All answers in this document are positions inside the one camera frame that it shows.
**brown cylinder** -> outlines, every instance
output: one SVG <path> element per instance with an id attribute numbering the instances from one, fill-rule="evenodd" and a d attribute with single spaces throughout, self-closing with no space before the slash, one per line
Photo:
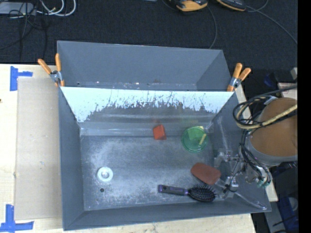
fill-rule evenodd
<path id="1" fill-rule="evenodd" d="M 279 98 L 269 103 L 256 121 L 269 120 L 297 104 L 292 98 Z M 287 157 L 298 154 L 297 115 L 275 124 L 259 128 L 250 137 L 253 147 L 264 154 Z"/>

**brush bristles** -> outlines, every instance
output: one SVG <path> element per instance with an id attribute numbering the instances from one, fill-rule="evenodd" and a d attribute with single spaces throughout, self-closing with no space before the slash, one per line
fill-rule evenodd
<path id="1" fill-rule="evenodd" d="M 215 192 L 209 185 L 195 185 L 189 190 L 189 195 L 203 202 L 212 202 L 216 198 Z"/>

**hairbrush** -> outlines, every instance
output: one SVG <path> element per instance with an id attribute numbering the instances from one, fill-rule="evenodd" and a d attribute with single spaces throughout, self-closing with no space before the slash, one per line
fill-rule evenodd
<path id="1" fill-rule="evenodd" d="M 216 198 L 215 192 L 209 185 L 206 184 L 198 184 L 189 190 L 179 187 L 167 186 L 167 185 L 159 185 L 158 186 L 159 193 L 169 193 L 180 196 L 189 195 L 193 199 L 202 201 L 202 202 L 212 202 Z"/>

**white ring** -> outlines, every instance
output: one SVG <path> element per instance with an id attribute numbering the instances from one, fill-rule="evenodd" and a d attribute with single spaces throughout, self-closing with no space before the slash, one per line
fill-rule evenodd
<path id="1" fill-rule="evenodd" d="M 97 171 L 97 179 L 102 183 L 111 181 L 112 177 L 113 177 L 113 171 L 107 166 L 101 167 Z"/>

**purple handle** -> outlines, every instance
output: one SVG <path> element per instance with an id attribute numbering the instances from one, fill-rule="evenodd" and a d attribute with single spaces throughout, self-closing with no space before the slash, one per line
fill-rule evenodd
<path id="1" fill-rule="evenodd" d="M 170 194 L 181 195 L 181 196 L 185 196 L 189 194 L 189 191 L 184 188 L 167 186 L 167 185 L 162 185 L 162 184 L 158 186 L 158 192 L 159 193 L 170 193 Z"/>

